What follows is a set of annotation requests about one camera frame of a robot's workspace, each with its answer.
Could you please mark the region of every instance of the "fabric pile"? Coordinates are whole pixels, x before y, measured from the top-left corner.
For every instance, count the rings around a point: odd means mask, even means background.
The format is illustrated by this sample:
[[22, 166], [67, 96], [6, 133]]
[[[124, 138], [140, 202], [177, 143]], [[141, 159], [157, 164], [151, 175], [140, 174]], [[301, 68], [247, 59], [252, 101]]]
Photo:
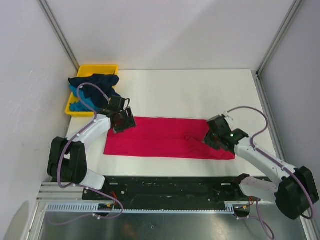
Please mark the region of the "fabric pile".
[[[99, 88], [109, 97], [120, 96], [116, 93], [113, 86], [119, 82], [119, 77], [117, 75], [104, 75], [104, 74], [93, 74], [88, 77], [74, 77], [69, 78], [69, 87], [73, 92], [75, 97], [77, 96], [77, 87], [83, 83], [92, 83]], [[108, 101], [104, 98], [101, 92], [94, 86], [85, 85], [79, 91], [80, 98], [92, 107], [95, 111], [104, 108], [108, 105]], [[70, 104], [70, 111], [72, 112], [90, 112], [90, 110], [84, 106], [80, 101]]]

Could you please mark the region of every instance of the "red towel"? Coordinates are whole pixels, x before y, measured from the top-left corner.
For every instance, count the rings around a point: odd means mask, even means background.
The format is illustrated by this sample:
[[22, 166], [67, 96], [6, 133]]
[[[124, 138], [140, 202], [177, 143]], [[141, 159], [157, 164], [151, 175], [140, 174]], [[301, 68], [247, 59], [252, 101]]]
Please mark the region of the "red towel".
[[206, 120], [135, 117], [136, 127], [108, 132], [105, 155], [183, 159], [231, 160], [235, 155], [202, 143]]

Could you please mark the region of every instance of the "white table surface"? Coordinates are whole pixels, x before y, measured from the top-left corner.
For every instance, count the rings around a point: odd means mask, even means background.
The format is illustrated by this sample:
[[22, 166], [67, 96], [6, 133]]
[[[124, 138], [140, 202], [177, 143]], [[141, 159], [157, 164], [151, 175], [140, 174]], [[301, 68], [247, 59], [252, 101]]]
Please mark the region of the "white table surface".
[[[209, 119], [237, 106], [262, 110], [250, 70], [127, 70], [119, 71], [116, 91], [130, 98], [136, 117]], [[265, 126], [262, 116], [248, 109], [231, 114], [237, 128], [253, 135]], [[68, 134], [90, 119], [73, 117]], [[107, 135], [86, 150], [88, 168], [105, 176], [223, 177], [242, 173], [264, 176], [244, 159], [201, 160], [104, 155]], [[275, 154], [269, 131], [256, 142]]]

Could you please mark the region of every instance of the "white wall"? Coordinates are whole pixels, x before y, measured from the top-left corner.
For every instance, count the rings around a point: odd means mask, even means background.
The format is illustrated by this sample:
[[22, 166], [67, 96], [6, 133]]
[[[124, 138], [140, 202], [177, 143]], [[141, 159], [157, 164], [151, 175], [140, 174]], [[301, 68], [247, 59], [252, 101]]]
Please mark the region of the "white wall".
[[293, 0], [48, 0], [79, 64], [256, 70]]
[[64, 134], [76, 71], [36, 0], [0, 1], [0, 33], [0, 239], [18, 240], [47, 177], [51, 141]]
[[[320, 1], [306, 0], [262, 74], [288, 161], [313, 171], [320, 191]], [[316, 205], [320, 224], [320, 203]]]

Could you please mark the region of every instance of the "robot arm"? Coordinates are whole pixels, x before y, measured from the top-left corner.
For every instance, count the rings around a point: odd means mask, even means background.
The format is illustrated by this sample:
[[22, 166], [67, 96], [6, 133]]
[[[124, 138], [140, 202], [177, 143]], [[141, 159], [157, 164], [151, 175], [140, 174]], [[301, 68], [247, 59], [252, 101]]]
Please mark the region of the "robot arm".
[[93, 123], [82, 130], [81, 133], [71, 134], [66, 138], [56, 137], [51, 144], [47, 173], [53, 178], [57, 177], [58, 164], [63, 149], [70, 143], [64, 155], [61, 167], [61, 180], [96, 190], [102, 189], [105, 177], [88, 169], [86, 150], [102, 134], [113, 129], [115, 133], [136, 126], [131, 108], [125, 108], [126, 99], [113, 96], [106, 108], [101, 109]]
[[[287, 168], [303, 184], [312, 203], [319, 200], [314, 178], [308, 168], [303, 166], [297, 169], [273, 156], [256, 143], [254, 143], [255, 146], [252, 146], [249, 135], [240, 129], [231, 130], [224, 115], [209, 119], [207, 124], [209, 132], [203, 140], [205, 144], [216, 150], [222, 148], [236, 154], [250, 162], [271, 180], [259, 180], [248, 174], [240, 175], [233, 183], [244, 195], [276, 203], [285, 216], [293, 220], [298, 218], [310, 207], [310, 204], [298, 183], [284, 171], [284, 168]], [[267, 156], [272, 157], [275, 162], [272, 162]]]

